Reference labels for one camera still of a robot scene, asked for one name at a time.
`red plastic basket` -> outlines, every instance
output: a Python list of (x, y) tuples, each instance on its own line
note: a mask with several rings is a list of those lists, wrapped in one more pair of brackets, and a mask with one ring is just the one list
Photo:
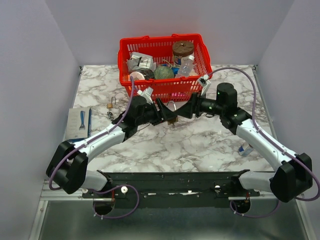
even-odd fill
[[(119, 81), (129, 95), (131, 94), (132, 83), (130, 82), (127, 60), (130, 58), (130, 54), (132, 52), (139, 52), (153, 56), (153, 61), (156, 63), (165, 64), (164, 59), (173, 64), (172, 45), (181, 40), (190, 41), (194, 44), (195, 72), (199, 76), (212, 72), (209, 53), (200, 34), (123, 38), (120, 40), (120, 50), (118, 53)], [(187, 101), (192, 93), (201, 90), (201, 85), (197, 82), (199, 76), (136, 80), (134, 81), (134, 85), (142, 91), (148, 87), (153, 88), (152, 100), (160, 98), (164, 103), (171, 100), (182, 102)]]

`container lid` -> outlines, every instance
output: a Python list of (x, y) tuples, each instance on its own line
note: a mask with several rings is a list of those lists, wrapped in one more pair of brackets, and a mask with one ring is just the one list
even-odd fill
[(141, 72), (138, 72), (138, 71), (134, 71), (134, 72), (130, 73), (130, 77), (133, 77), (134, 81), (145, 80), (145, 76)]
[(188, 56), (188, 59), (191, 59), (192, 61), (194, 61), (194, 60), (195, 60), (195, 57), (192, 56), (192, 55), (190, 55), (190, 56)]
[(173, 55), (186, 57), (195, 52), (195, 45), (190, 41), (177, 41), (172, 45)]

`white marble surface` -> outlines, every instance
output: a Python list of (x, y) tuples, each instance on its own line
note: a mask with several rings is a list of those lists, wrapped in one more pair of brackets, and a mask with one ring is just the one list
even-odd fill
[[(214, 65), (212, 69), (225, 67)], [(250, 66), (237, 66), (254, 78)], [(238, 92), (238, 105), (252, 111), (253, 90), (247, 78), (239, 72), (224, 70), (216, 73), (207, 98), (215, 99), (216, 86), (221, 82), (232, 83)], [(128, 95), (119, 83), (116, 65), (94, 65), (83, 68), (74, 108), (92, 108), (92, 135), (111, 121), (107, 116), (107, 103), (115, 96), (112, 109), (115, 117), (123, 112)], [(256, 119), (270, 132), (260, 95), (257, 98)], [(106, 172), (212, 172), (212, 171), (270, 171), (268, 162), (256, 151), (247, 157), (238, 154), (244, 141), (225, 129), (218, 116), (213, 118), (179, 118), (175, 128), (166, 123), (148, 126), (122, 144), (113, 146), (96, 157), (89, 170)]]

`cable connector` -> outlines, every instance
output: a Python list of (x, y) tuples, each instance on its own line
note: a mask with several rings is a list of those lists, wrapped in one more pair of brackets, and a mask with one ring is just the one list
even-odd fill
[(152, 95), (153, 91), (154, 90), (151, 87), (148, 87), (144, 91), (138, 90), (137, 94), (140, 95), (141, 97), (144, 97), (148, 104), (152, 104), (153, 101), (152, 101), (151, 95)]
[(205, 95), (211, 85), (209, 76), (207, 74), (203, 75), (198, 78), (197, 82), (202, 86), (201, 96)]

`plastic bottle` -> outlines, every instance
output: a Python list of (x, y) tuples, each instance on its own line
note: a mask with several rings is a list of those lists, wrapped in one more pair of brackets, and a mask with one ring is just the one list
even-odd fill
[(242, 157), (246, 157), (248, 156), (252, 151), (254, 150), (254, 148), (247, 142), (245, 142), (244, 144), (242, 144), (239, 149), (238, 149), (238, 153), (240, 156)]
[(192, 69), (194, 69), (194, 60), (195, 60), (195, 57), (190, 55), (188, 59), (185, 60), (181, 65), (175, 78), (178, 79), (180, 77), (186, 77), (186, 78), (189, 77)]

